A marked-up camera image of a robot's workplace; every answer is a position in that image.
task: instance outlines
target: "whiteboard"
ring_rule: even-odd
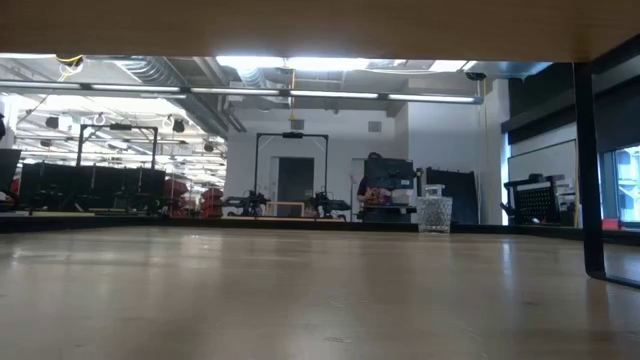
[[[529,174],[564,175],[561,183],[573,184],[576,178],[576,141],[570,140],[542,149],[512,156],[508,160],[509,181],[524,180]]]

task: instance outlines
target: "doorway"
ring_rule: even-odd
[[[313,158],[281,157],[277,201],[306,202],[313,196]],[[300,207],[278,206],[277,216],[298,217]]]

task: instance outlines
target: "metal gantry frame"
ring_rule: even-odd
[[[608,275],[604,261],[598,150],[593,95],[593,75],[612,69],[640,55],[640,34],[596,58],[591,63],[574,63],[574,92],[582,199],[582,238],[587,274],[595,279],[640,289],[640,281]]]
[[[151,170],[155,170],[156,168],[156,147],[158,146],[158,127],[157,126],[135,126],[135,125],[127,125],[127,124],[111,124],[111,125],[93,125],[93,124],[82,124],[80,125],[80,136],[78,137],[78,157],[76,158],[76,166],[80,167],[82,163],[82,146],[85,143],[84,139],[84,131],[87,128],[92,129],[109,129],[113,131],[131,131],[133,129],[140,130],[151,130],[153,131],[153,143],[151,148]]]
[[[306,137],[319,137],[325,141],[324,147],[324,191],[327,191],[327,173],[329,172],[329,135],[303,134],[303,133],[257,133],[256,134],[256,158],[253,170],[253,191],[258,193],[258,155],[260,153],[260,138],[263,136],[278,136],[283,139],[302,139]]]

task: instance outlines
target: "monitor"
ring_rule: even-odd
[[[413,189],[413,161],[404,159],[367,159],[364,175],[369,187],[387,190]]]

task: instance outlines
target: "red object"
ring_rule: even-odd
[[[602,230],[626,230],[625,228],[620,226],[620,221],[618,219],[602,219]]]
[[[200,209],[203,218],[218,219],[222,217],[222,196],[224,193],[218,188],[210,188],[202,193]]]
[[[12,193],[18,193],[20,191],[20,178],[15,178],[11,182],[11,188],[9,189]]]
[[[171,193],[171,186],[173,184],[173,194]],[[164,196],[168,198],[178,198],[189,192],[187,184],[182,181],[167,179],[164,181]]]

